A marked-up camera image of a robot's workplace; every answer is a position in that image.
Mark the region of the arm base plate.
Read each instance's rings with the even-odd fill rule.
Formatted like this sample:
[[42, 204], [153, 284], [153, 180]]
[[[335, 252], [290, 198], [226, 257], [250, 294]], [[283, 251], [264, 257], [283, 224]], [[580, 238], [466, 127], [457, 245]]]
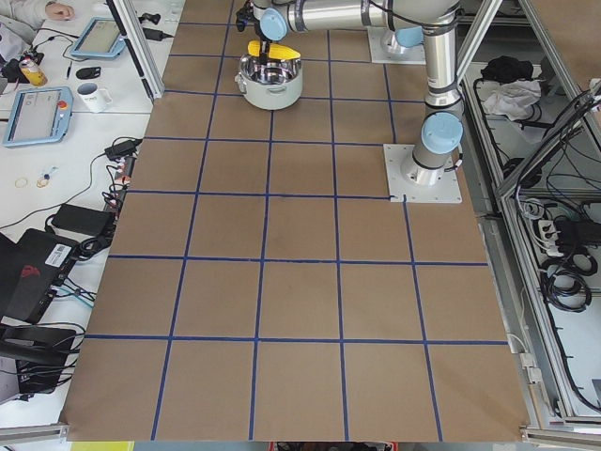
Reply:
[[385, 144], [384, 163], [391, 202], [460, 204], [455, 171], [425, 169], [413, 160], [413, 145]]
[[380, 64], [424, 65], [424, 36], [419, 26], [391, 31], [368, 27], [371, 61]]

